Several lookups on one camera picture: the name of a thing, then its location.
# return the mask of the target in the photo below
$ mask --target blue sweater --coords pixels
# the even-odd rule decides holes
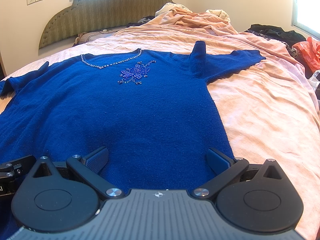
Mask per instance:
[[[110,65],[138,52],[84,58]],[[207,83],[262,59],[257,50],[208,55],[197,41],[190,55],[143,50],[103,69],[80,56],[46,62],[0,82],[2,95],[16,93],[0,114],[0,163],[28,154],[64,161],[106,146],[109,162],[100,175],[125,192],[192,190],[215,176],[205,160],[209,147],[233,158]],[[4,239],[17,226],[8,204],[0,213]]]

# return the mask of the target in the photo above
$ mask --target bed sheet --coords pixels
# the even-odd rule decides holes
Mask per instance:
[[[238,33],[228,21],[206,13],[173,8],[147,24],[114,36],[66,49],[35,61],[10,76],[20,76],[80,54],[122,53],[137,48],[189,54],[196,41],[208,54],[258,49],[266,60],[248,70],[208,84],[235,156],[250,163],[276,159],[299,192],[304,212],[297,231],[315,240],[320,225],[319,105],[304,67],[284,44],[251,33]],[[0,99],[0,112],[12,95]]]

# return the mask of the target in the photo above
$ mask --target red plastic bag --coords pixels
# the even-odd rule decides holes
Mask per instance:
[[[302,58],[313,73],[320,70],[320,41],[308,37],[307,41],[298,42],[292,47],[301,52]]]

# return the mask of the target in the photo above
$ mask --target triangular cutout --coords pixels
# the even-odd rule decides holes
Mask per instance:
[[[266,173],[263,175],[263,177],[271,178],[271,179],[282,179],[274,166],[269,166],[266,170]]]
[[[51,172],[46,163],[41,163],[36,173],[33,175],[34,178],[51,176]]]

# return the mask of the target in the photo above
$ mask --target white crosshair logo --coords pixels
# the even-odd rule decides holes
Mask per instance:
[[[159,197],[162,197],[164,194],[162,194],[161,192],[158,191],[158,192],[155,193],[154,195],[159,198]]]

